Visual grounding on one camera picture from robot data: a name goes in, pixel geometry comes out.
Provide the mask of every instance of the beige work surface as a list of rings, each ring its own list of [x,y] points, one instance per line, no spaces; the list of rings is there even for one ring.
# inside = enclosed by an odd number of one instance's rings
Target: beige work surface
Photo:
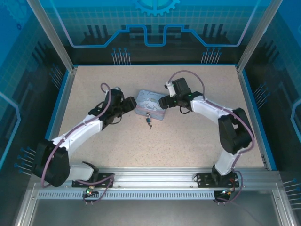
[[[247,111],[234,66],[79,66],[75,75],[60,134],[74,127],[104,100],[100,84],[121,87],[125,98],[137,98],[140,90],[168,94],[164,84],[178,70],[191,70],[202,78],[206,97],[223,106]],[[181,73],[192,92],[202,92],[193,75]],[[197,113],[183,115],[179,108],[167,109],[164,120],[152,120],[131,111],[117,125],[110,125],[78,148],[71,160],[107,167],[204,167],[218,160],[222,147],[218,126]],[[263,166],[257,143],[242,155],[237,166]]]

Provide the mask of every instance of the blue edge trim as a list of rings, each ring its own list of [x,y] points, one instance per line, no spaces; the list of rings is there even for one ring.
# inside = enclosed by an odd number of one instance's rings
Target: blue edge trim
[[[53,123],[55,122],[55,118],[56,118],[56,115],[57,115],[57,110],[58,110],[58,107],[59,107],[61,99],[62,99],[62,95],[63,95],[63,91],[65,89],[65,85],[66,85],[66,82],[67,82],[68,75],[69,75],[69,71],[66,70],[65,75],[64,75],[64,79],[63,79],[63,82],[62,82],[62,85],[61,85],[61,88],[60,88],[60,91],[59,91],[57,99],[56,99],[55,107],[53,109],[52,116],[51,116],[51,119],[50,119],[50,122],[49,122],[49,125],[48,125],[48,129],[47,129],[47,132],[46,132],[46,135],[45,135],[46,140],[48,140],[49,137],[50,137],[50,133],[51,133],[51,130],[52,130],[52,127],[53,127]]]
[[[245,70],[242,71],[242,74],[243,74],[244,80],[246,82],[246,88],[247,88],[247,91],[249,93],[249,96],[250,96],[250,99],[251,99],[251,104],[252,104],[252,107],[254,109],[255,117],[257,119],[257,122],[258,122],[258,125],[259,125],[259,130],[261,132],[261,136],[262,136],[262,139],[263,139],[263,143],[264,143],[265,149],[267,151],[268,159],[266,161],[269,161],[269,164],[271,165],[271,170],[276,171],[277,167],[276,167],[276,164],[275,164],[275,161],[274,161],[274,158],[273,158],[271,148],[269,146],[267,135],[265,134],[265,131],[264,131],[264,128],[263,128],[263,124],[262,124],[262,121],[261,121],[261,118],[260,118],[260,115],[259,115],[259,111],[257,109],[257,105],[256,105],[256,102],[255,102],[255,99],[254,99],[254,96],[253,96],[253,92],[251,90],[251,86],[250,86],[250,83],[249,83],[249,80],[248,80],[248,77],[246,75]]]
[[[65,84],[66,84],[66,81],[67,81],[67,78],[68,78],[68,73],[69,73],[68,71],[66,71],[66,73],[65,73],[64,80],[62,82],[61,89],[60,89],[60,92],[58,94],[58,97],[57,97],[57,100],[56,100],[56,103],[55,103],[55,108],[53,110],[53,113],[52,113],[52,116],[51,116],[51,119],[50,119],[49,127],[48,127],[46,135],[45,135],[45,139],[49,139],[50,131],[52,129],[52,126],[53,126],[53,123],[54,123],[54,120],[55,120],[55,117],[56,117],[56,114],[57,114],[57,110],[58,110],[58,107],[59,107],[59,104],[60,104],[60,101],[61,101],[61,98],[62,98],[63,90],[65,88]],[[273,158],[273,155],[272,155],[271,148],[269,146],[269,142],[268,142],[266,133],[265,133],[264,128],[263,128],[263,124],[262,124],[262,121],[261,121],[261,118],[260,118],[260,115],[259,115],[259,111],[257,109],[255,99],[254,99],[254,96],[253,96],[253,93],[252,93],[252,90],[251,90],[251,86],[250,86],[250,83],[249,83],[249,80],[247,78],[245,70],[242,71],[242,75],[243,75],[243,78],[246,82],[246,88],[247,88],[248,94],[249,94],[250,99],[251,99],[251,104],[252,104],[252,107],[253,107],[254,112],[255,112],[255,117],[256,117],[258,125],[259,125],[259,130],[261,132],[263,143],[264,143],[264,146],[266,148],[266,152],[267,152],[267,155],[268,155],[268,161],[271,165],[271,170],[276,171],[277,170],[276,164],[275,164],[275,161],[274,161],[274,158]]]

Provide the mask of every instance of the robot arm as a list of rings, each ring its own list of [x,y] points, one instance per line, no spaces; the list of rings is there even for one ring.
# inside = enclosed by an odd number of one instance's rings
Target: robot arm
[[[63,139],[63,142],[59,145],[48,166],[45,181],[54,187],[58,187],[68,180],[89,180],[90,182],[96,182],[98,178],[97,167],[87,162],[70,165],[70,157],[75,153],[77,148],[91,136],[112,124],[115,118],[120,118],[123,114],[134,110],[136,102],[133,97],[124,99],[120,88],[114,88],[111,89],[111,102],[109,103],[109,95],[107,93],[102,107],[99,107],[100,105],[101,104],[93,108],[80,124],[67,133],[51,141],[43,140],[38,144],[32,165],[33,174],[38,177],[42,176],[50,153]],[[107,111],[99,118],[95,118],[107,105],[109,105]]]
[[[241,108],[232,110],[223,107],[207,100],[200,92],[192,93],[184,78],[167,83],[165,87],[170,95],[159,100],[161,108],[176,106],[186,108],[191,112],[202,114],[218,125],[222,153],[212,168],[212,178],[218,185],[232,172],[239,153],[244,151],[252,141],[245,127],[229,113],[237,115],[251,130],[245,111]]]

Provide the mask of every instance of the gear logo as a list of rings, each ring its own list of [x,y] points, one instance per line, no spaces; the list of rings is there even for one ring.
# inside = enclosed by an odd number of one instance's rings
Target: gear logo
[[[134,0],[136,9],[140,9],[142,13],[146,13],[148,16],[153,14],[161,16],[164,13],[169,13],[169,10],[175,9],[176,3],[180,3],[180,0]]]
[[[27,16],[26,0],[0,0],[0,5],[6,7],[14,20],[20,24]]]

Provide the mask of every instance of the black mounting plate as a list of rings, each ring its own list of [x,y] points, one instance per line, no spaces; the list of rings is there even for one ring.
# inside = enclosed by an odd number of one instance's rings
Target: black mounting plate
[[[239,187],[237,174],[233,172],[223,176],[222,182],[220,182],[218,185],[213,180],[211,173],[197,173],[193,178],[193,180],[197,182],[198,188],[232,188],[233,184],[229,181],[230,179],[234,179],[236,181],[235,187]]]
[[[98,173],[98,179],[97,181],[100,181],[100,180],[103,180],[109,176],[111,176],[112,174],[114,173]],[[95,187],[100,187],[100,188],[106,188],[109,184],[109,179],[100,183],[100,184],[97,184],[95,185]],[[113,187],[113,183],[114,183],[114,180],[112,181],[111,185],[109,186],[109,188],[112,188]],[[72,187],[83,187],[83,188],[87,188],[89,187],[89,185],[85,185],[85,184],[82,184],[80,182],[77,182],[77,181],[72,181]]]

